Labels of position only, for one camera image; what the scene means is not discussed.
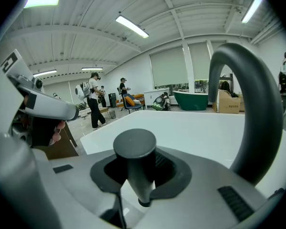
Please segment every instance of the black rubber grip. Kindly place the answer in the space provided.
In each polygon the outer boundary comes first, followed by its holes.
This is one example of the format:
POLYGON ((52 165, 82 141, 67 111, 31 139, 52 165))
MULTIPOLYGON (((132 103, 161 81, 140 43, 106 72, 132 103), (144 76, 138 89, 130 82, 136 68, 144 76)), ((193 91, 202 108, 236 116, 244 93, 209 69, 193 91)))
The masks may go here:
POLYGON ((256 185, 271 167, 281 142, 280 92, 260 58, 242 45, 225 43, 214 52, 210 63, 208 100, 212 103, 216 102, 224 65, 237 77, 246 109, 243 140, 230 169, 256 185))
POLYGON ((58 174, 58 173, 70 170, 72 168, 73 168, 73 166, 71 166, 71 165, 64 165, 64 166, 54 167, 53 171, 55 172, 55 174, 58 174))
POLYGON ((56 126, 61 120, 34 117, 31 131, 32 147, 49 146, 56 126))
POLYGON ((250 206, 242 199, 242 197, 230 186, 221 187, 218 192, 223 197, 233 214, 237 217, 239 222, 247 219, 254 211, 250 206))

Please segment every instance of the chair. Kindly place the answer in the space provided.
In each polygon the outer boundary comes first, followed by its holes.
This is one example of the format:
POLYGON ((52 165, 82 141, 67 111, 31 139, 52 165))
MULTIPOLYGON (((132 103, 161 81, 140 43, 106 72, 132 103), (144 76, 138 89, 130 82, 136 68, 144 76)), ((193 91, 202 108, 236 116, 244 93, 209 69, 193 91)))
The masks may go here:
POLYGON ((125 100, 125 97, 130 97, 132 100, 135 100, 135 98, 133 96, 131 96, 130 94, 124 94, 123 95, 123 101, 125 101, 125 106, 126 106, 126 109, 128 109, 129 113, 130 113, 130 110, 131 109, 135 109, 136 111, 143 107, 143 110, 144 110, 144 105, 143 104, 138 104, 138 105, 135 105, 135 106, 131 106, 126 100, 125 100))

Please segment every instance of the white t-shirt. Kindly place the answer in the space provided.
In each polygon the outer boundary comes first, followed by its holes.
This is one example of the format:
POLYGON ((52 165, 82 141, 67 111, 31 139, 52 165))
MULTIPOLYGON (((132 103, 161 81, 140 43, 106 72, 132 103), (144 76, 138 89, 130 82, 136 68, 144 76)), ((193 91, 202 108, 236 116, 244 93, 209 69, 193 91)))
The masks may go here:
MULTIPOLYGON (((93 78, 90 78, 88 82, 89 82, 89 85, 90 85, 90 89, 98 86, 97 81, 95 79, 93 79, 93 78)), ((89 94, 89 98, 97 99, 97 97, 98 96, 96 95, 96 92, 94 92, 94 93, 91 92, 89 94)))

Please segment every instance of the table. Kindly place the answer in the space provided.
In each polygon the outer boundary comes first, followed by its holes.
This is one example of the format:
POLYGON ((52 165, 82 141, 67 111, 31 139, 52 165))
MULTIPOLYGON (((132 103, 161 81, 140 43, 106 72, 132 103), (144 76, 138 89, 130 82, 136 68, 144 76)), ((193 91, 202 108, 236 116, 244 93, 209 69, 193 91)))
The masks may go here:
MULTIPOLYGON (((98 153, 113 149, 121 132, 143 128, 154 133, 158 146, 209 158, 229 168, 241 145, 244 125, 244 114, 136 111, 82 137, 81 143, 87 154, 98 153), (231 128, 233 135, 227 135, 231 128)), ((266 198, 281 187, 286 188, 286 131, 272 166, 256 185, 266 198)))
POLYGON ((109 114, 108 107, 100 108, 100 112, 101 112, 101 113, 105 113, 105 112, 107 112, 107 114, 108 114, 108 115, 109 115, 109 117, 111 118, 111 116, 110 116, 110 114, 109 114))

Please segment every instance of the sneaker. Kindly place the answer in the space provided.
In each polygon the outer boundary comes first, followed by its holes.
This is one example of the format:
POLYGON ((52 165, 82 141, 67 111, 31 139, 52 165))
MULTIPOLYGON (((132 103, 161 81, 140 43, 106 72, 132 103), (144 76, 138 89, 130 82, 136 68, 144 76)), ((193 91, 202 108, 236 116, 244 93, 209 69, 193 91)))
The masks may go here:
POLYGON ((97 128, 92 128, 93 131, 97 130, 97 129, 100 129, 101 126, 99 125, 97 128))

